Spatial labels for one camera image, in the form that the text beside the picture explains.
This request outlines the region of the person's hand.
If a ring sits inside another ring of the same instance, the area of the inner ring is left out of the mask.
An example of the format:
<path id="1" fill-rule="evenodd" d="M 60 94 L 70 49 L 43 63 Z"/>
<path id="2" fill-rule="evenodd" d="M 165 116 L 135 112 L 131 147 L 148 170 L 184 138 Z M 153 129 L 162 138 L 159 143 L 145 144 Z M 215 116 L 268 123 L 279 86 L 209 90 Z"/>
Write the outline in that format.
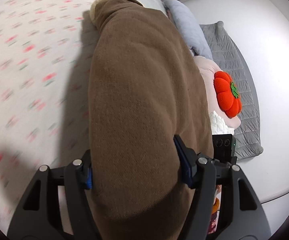
<path id="1" fill-rule="evenodd" d="M 220 211 L 221 191 L 222 191 L 221 185 L 217 185 L 215 188 L 214 203 L 212 206 L 212 215 Z"/>

